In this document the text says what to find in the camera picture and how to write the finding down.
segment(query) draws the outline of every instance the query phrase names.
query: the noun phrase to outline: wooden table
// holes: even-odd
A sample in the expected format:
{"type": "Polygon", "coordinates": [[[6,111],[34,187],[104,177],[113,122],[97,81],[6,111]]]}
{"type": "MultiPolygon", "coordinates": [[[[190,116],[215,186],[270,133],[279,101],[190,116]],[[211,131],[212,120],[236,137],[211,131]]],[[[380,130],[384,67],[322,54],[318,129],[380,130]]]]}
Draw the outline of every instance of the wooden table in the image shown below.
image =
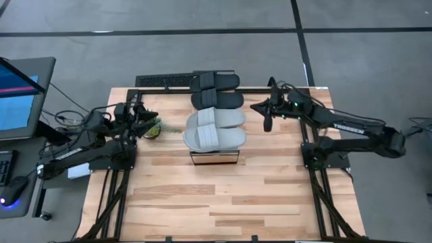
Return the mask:
{"type": "MultiPolygon", "coordinates": [[[[108,104],[126,101],[128,88],[112,88],[108,104]]],[[[329,90],[310,88],[332,107],[329,90]]],[[[242,110],[247,142],[237,165],[193,166],[182,134],[163,132],[138,141],[136,167],[130,173],[121,240],[317,240],[319,231],[309,174],[300,153],[302,134],[296,119],[273,119],[263,131],[263,116],[249,108],[268,94],[246,94],[242,110]]],[[[190,94],[145,94],[146,108],[159,112],[168,126],[185,129],[195,112],[190,94]]],[[[337,130],[327,133],[339,138],[337,130]]],[[[328,169],[334,205],[359,234],[364,234],[351,179],[328,169]]],[[[77,236],[95,222],[105,171],[91,175],[77,236]]],[[[326,228],[331,235],[327,209],[326,228]]],[[[111,216],[108,236],[113,235],[111,216]]]]}

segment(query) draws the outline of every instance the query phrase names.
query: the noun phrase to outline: robotic arm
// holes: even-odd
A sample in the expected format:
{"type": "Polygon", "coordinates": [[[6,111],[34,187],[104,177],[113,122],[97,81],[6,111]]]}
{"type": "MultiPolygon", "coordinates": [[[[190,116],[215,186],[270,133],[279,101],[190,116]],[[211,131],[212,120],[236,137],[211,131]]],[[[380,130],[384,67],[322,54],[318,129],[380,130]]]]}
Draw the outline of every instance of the robotic arm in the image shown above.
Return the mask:
{"type": "Polygon", "coordinates": [[[301,119],[312,128],[335,128],[360,134],[367,138],[333,140],[320,136],[317,144],[305,144],[309,159],[325,161],[334,152],[374,152],[382,157],[398,158],[405,155],[405,137],[378,119],[356,115],[339,115],[331,112],[318,100],[291,86],[285,100],[283,89],[271,78],[270,99],[251,105],[250,108],[264,116],[264,131],[270,132],[272,117],[301,119]]]}
{"type": "Polygon", "coordinates": [[[157,112],[147,111],[142,103],[133,107],[134,114],[129,112],[125,103],[118,103],[114,109],[114,120],[104,117],[104,113],[92,110],[83,121],[83,132],[89,132],[92,142],[74,150],[74,145],[66,144],[54,152],[55,156],[43,159],[36,168],[38,177],[42,180],[54,178],[66,169],[92,163],[99,159],[110,158],[114,165],[121,165],[129,159],[129,151],[136,147],[136,137],[141,138],[156,122],[148,122],[158,116],[157,112]]]}

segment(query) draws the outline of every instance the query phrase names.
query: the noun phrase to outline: computer mouse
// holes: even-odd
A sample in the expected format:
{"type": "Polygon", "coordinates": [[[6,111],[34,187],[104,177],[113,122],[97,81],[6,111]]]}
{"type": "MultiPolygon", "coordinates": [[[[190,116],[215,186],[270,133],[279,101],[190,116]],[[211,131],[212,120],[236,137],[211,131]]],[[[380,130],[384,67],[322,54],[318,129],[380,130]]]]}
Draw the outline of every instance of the computer mouse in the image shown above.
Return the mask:
{"type": "Polygon", "coordinates": [[[4,187],[0,196],[0,203],[6,207],[14,204],[26,189],[27,184],[28,178],[26,176],[17,176],[12,179],[9,185],[4,187]]]}

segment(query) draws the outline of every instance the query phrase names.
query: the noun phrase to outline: gray floor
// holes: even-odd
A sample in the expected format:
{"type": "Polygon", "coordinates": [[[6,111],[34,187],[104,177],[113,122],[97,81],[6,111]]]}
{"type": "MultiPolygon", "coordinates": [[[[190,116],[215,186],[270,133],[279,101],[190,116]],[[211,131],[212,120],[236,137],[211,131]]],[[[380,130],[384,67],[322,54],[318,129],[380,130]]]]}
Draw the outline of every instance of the gray floor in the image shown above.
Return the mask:
{"type": "MultiPolygon", "coordinates": [[[[307,28],[432,26],[428,0],[298,5],[307,28]]],[[[294,26],[288,0],[11,0],[0,19],[0,32],[294,26]]],[[[330,88],[336,108],[384,119],[397,129],[410,125],[408,117],[432,116],[432,32],[306,34],[306,43],[315,83],[330,88]]],[[[85,107],[104,105],[111,87],[133,86],[143,74],[235,69],[245,86],[264,85],[270,75],[306,85],[296,34],[0,38],[0,56],[56,57],[53,83],[85,107]]],[[[51,89],[45,109],[77,108],[51,89]]],[[[424,136],[406,146],[407,155],[396,160],[350,155],[360,212],[371,238],[430,242],[431,152],[424,136]]],[[[44,210],[54,213],[52,221],[29,215],[2,220],[0,243],[69,240],[86,183],[49,192],[44,210]]]]}

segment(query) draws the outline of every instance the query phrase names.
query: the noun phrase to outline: black keyboard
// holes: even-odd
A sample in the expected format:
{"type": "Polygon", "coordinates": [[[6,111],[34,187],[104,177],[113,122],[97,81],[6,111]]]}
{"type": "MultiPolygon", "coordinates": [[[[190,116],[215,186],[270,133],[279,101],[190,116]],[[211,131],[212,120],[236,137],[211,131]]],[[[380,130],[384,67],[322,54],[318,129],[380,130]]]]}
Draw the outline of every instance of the black keyboard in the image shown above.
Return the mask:
{"type": "Polygon", "coordinates": [[[135,87],[189,87],[196,74],[137,76],[135,87]]]}
{"type": "Polygon", "coordinates": [[[0,151],[0,186],[7,186],[15,165],[16,151],[0,151]]]}

